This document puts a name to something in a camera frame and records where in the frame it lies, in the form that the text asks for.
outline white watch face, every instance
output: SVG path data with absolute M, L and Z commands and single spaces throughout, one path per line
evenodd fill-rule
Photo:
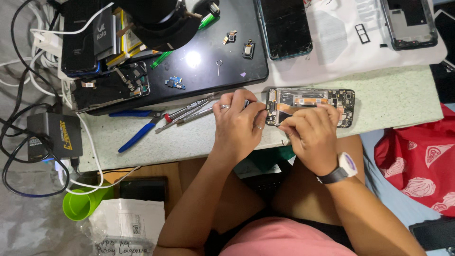
M 343 152 L 338 157 L 338 163 L 341 168 L 343 168 L 346 173 L 348 173 L 348 177 L 355 176 L 357 174 L 357 167 L 355 167 L 355 163 L 352 160 L 351 156 L 348 153 Z

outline pink shirt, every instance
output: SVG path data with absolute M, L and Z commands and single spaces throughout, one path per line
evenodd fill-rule
M 267 217 L 253 221 L 238 232 L 220 256 L 355 256 L 350 249 L 326 234 L 296 221 Z

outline qr code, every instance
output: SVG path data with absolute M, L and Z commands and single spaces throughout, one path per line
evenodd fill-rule
M 132 224 L 133 225 L 133 234 L 134 235 L 140 235 L 141 234 L 141 226 L 138 224 Z

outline black watch strap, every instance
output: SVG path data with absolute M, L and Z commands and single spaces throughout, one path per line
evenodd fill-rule
M 338 167 L 327 175 L 317 177 L 320 183 L 330 184 L 344 180 L 348 177 L 348 173 L 342 167 Z

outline hand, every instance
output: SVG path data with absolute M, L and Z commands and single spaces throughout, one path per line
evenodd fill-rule
M 337 124 L 340 113 L 331 105 L 302 109 L 278 127 L 287 133 L 292 149 L 302 163 L 317 176 L 324 176 L 338 165 Z
M 251 103 L 243 109 L 245 100 Z M 259 144 L 265 127 L 265 104 L 256 102 L 256 96 L 248 90 L 226 93 L 213 105 L 216 120 L 215 144 L 210 154 L 238 164 Z M 221 109 L 221 105 L 231 105 Z

